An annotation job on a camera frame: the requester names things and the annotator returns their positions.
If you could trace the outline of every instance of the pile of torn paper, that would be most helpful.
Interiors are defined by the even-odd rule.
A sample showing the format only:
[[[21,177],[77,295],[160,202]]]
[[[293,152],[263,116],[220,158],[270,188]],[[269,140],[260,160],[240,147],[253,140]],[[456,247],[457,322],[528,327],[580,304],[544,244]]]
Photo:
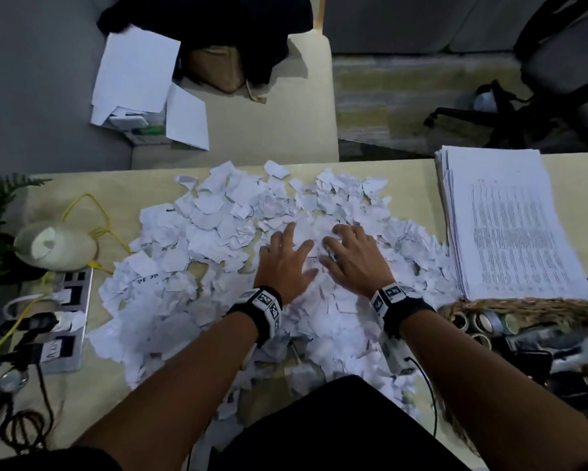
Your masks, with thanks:
[[[213,168],[201,183],[180,176],[177,181],[188,189],[184,196],[142,210],[143,229],[131,243],[135,254],[117,263],[113,277],[99,290],[112,320],[88,334],[99,356],[125,365],[126,381],[135,388],[251,288],[257,252],[269,244],[272,233],[296,221],[295,247],[314,239],[306,268],[319,268],[318,276],[285,308],[277,335],[238,373],[196,456],[208,457],[211,446],[222,449],[241,431],[235,417],[240,389],[250,389],[252,379],[269,374],[271,369],[263,364],[281,362],[292,339],[305,345],[299,352],[306,359],[286,371],[294,393],[306,394],[321,383],[310,365],[315,364],[323,372],[322,380],[359,375],[415,414],[404,398],[413,388],[413,377],[396,375],[388,367],[379,345],[381,324],[370,304],[337,286],[319,264],[317,258],[324,253],[321,239],[332,235],[335,224],[360,223],[377,238],[397,282],[421,292],[432,306],[459,296],[447,246],[424,227],[390,215],[391,198],[380,197],[386,179],[362,181],[327,169],[314,184],[290,179],[295,192],[291,197],[283,181],[289,172],[271,161],[265,170],[267,181],[230,162]],[[188,271],[194,261],[209,265],[201,281]]]

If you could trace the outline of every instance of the table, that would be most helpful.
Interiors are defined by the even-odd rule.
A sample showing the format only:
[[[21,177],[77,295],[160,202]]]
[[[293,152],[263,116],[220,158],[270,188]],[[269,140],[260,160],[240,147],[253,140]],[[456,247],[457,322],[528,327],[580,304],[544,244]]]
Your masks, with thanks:
[[[551,176],[555,204],[560,221],[577,251],[588,275],[588,153],[543,156]],[[351,173],[360,178],[382,175],[390,179],[384,194],[392,196],[389,205],[393,215],[411,219],[426,227],[438,238],[446,237],[443,208],[433,160],[400,160],[342,164],[307,164],[287,166],[293,176],[311,181],[324,168],[336,173]],[[262,173],[262,167],[243,168],[249,173]],[[125,241],[132,241],[140,232],[139,212],[142,208],[173,201],[187,190],[174,181],[176,175],[205,178],[208,169],[141,170],[102,173],[74,173],[44,175],[53,178],[43,187],[29,188],[25,199],[25,221],[60,218],[67,205],[79,195],[92,193],[109,212],[114,230]],[[93,204],[84,200],[68,218],[68,222],[90,230],[101,224],[102,216]],[[110,264],[125,257],[125,251],[111,237],[100,241],[100,261]],[[94,292],[89,312],[88,329],[98,327],[109,319],[102,308],[97,289],[106,275],[96,272]],[[0,368],[0,375],[6,367]],[[47,377],[50,402],[57,415],[52,435],[52,446],[69,446],[91,424],[109,412],[128,394],[123,367],[109,360],[101,360],[86,343],[81,371]],[[428,392],[423,388],[426,399]],[[30,384],[17,396],[18,406],[44,410],[35,373]],[[421,419],[431,428],[431,414]],[[450,427],[439,426],[439,440],[460,457],[469,467],[483,466],[453,435]],[[0,457],[8,450],[0,443]]]

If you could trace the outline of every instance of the black jacket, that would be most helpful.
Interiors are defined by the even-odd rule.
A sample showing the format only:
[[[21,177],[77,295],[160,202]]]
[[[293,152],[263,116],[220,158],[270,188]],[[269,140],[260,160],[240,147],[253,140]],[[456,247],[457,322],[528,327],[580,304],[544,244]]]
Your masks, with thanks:
[[[97,25],[109,34],[131,23],[178,39],[184,51],[236,46],[246,78],[267,84],[288,56],[288,35],[311,30],[314,16],[309,0],[120,0]]]

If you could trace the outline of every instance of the forearm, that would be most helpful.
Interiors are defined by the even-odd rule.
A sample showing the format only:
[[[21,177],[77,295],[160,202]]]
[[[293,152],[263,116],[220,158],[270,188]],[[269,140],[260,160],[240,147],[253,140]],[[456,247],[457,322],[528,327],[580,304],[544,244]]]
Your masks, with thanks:
[[[178,471],[257,340],[233,313],[169,360],[78,440],[107,451],[124,471]]]
[[[588,420],[431,311],[401,325],[427,376],[493,470],[588,463]]]

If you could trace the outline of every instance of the brown bag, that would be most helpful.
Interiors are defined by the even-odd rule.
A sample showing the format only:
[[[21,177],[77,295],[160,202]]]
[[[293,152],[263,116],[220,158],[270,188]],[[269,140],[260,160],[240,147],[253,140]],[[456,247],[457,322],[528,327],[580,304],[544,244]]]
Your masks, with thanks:
[[[183,60],[183,73],[227,94],[233,94],[246,82],[241,56],[232,46],[210,46],[190,51]]]

